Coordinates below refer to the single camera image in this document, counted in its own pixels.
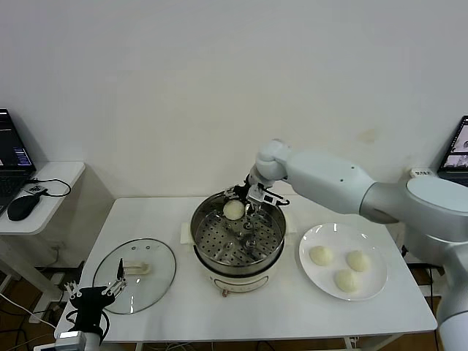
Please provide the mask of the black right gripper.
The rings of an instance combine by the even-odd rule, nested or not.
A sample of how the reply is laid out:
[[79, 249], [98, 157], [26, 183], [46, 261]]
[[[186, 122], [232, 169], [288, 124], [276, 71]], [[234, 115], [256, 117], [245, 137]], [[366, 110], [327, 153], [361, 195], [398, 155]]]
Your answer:
[[240, 200], [243, 204], [246, 204], [245, 217], [247, 221], [252, 221], [257, 212], [257, 205], [255, 202], [248, 201], [249, 190], [256, 185], [257, 182], [255, 181], [255, 178], [248, 174], [244, 179], [244, 184], [242, 186], [233, 186], [223, 191], [223, 195], [228, 200]]

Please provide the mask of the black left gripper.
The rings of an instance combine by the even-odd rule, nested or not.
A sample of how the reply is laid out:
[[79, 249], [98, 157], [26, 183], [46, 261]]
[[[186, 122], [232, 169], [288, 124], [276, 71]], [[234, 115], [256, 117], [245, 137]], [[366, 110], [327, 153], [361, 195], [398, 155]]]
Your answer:
[[64, 289], [71, 300], [75, 321], [71, 331], [108, 332], [109, 318], [104, 309], [114, 303], [115, 295], [119, 295], [127, 285], [124, 275], [124, 261], [118, 264], [116, 280], [108, 287], [84, 287], [78, 289], [83, 272], [83, 262], [75, 268], [68, 268], [65, 272]]

